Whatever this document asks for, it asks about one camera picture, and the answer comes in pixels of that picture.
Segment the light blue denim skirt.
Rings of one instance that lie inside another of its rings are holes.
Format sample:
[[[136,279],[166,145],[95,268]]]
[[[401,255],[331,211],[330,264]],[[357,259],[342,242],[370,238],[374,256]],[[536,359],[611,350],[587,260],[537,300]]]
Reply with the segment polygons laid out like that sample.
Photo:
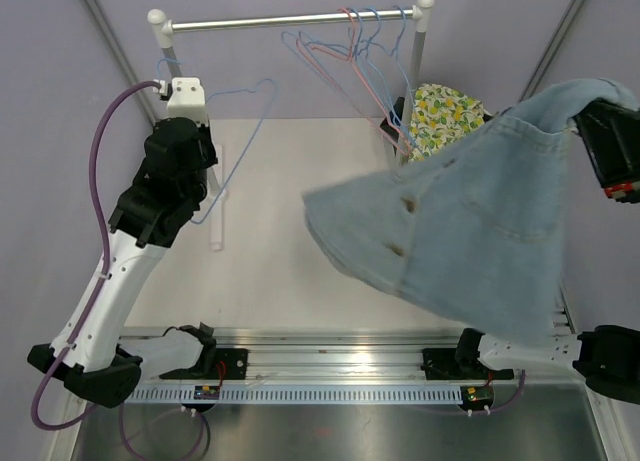
[[[562,268],[569,129],[606,79],[553,85],[425,159],[307,192],[307,228],[343,274],[438,316],[543,344]]]

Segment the lemon print skirt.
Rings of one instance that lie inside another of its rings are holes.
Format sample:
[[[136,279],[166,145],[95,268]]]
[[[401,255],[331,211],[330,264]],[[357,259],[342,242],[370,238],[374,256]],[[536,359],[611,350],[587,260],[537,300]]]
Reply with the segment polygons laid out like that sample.
[[[454,88],[424,83],[415,92],[408,162],[428,158],[484,124],[484,104]]]

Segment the pink wire hanger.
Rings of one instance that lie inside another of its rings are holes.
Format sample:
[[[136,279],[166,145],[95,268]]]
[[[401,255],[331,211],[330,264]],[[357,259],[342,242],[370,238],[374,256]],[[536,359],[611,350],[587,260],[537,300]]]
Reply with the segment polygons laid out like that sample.
[[[378,130],[382,135],[382,131],[379,127],[381,121],[385,118],[385,115],[381,113],[380,109],[376,105],[375,101],[371,98],[368,92],[365,90],[358,76],[355,74],[354,69],[351,65],[351,61],[349,59],[349,48],[352,43],[352,36],[350,33],[350,27],[352,26],[352,18],[347,13],[347,9],[350,7],[341,7],[339,12],[344,14],[347,17],[347,21],[349,22],[347,28],[347,42],[345,44],[340,43],[328,43],[318,39],[314,39],[308,36],[306,33],[300,31],[298,34],[294,36],[294,46],[297,51],[297,55],[311,68],[311,70],[316,73],[328,86],[337,92],[347,103],[356,110],[361,117],[365,118],[371,127]],[[356,76],[359,81],[359,84],[364,88],[365,92],[369,95],[369,97],[374,101],[374,104],[377,106],[378,113],[382,116],[382,120],[376,122],[373,120],[373,117],[367,114],[359,104],[352,99],[347,93],[346,89],[342,87],[342,85],[337,81],[337,79],[330,74],[330,71],[322,64],[322,60],[324,58],[330,58],[344,66],[349,67],[352,73]],[[407,144],[407,153],[405,155],[410,155],[412,150],[412,145],[409,146]]]

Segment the dark green dotted skirt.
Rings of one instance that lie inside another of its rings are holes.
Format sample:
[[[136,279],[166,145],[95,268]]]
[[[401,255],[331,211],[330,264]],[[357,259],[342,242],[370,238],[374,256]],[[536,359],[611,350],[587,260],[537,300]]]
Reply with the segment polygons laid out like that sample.
[[[406,139],[402,131],[404,100],[403,96],[398,97],[379,125],[382,139],[392,146],[395,153],[400,152],[403,155],[407,153]]]

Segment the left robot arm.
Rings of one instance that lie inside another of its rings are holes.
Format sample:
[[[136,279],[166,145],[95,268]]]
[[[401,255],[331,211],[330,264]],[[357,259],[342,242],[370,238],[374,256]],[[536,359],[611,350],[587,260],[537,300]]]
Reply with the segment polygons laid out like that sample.
[[[143,380],[205,378],[217,364],[213,330],[204,324],[141,341],[121,338],[149,275],[199,210],[206,171],[218,162],[208,123],[185,117],[157,122],[144,151],[108,221],[106,258],[60,334],[27,357],[74,395],[105,408],[122,404]]]

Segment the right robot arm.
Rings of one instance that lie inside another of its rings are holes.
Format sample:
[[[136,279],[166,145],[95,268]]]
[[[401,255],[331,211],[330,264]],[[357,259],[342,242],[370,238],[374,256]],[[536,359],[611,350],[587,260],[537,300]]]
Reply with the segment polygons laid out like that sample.
[[[597,99],[574,120],[604,194],[618,203],[637,204],[639,110]],[[528,348],[466,329],[453,356],[456,370],[466,377],[482,374],[492,380],[504,370],[556,371],[584,381],[604,397],[639,403],[637,330],[601,325]]]

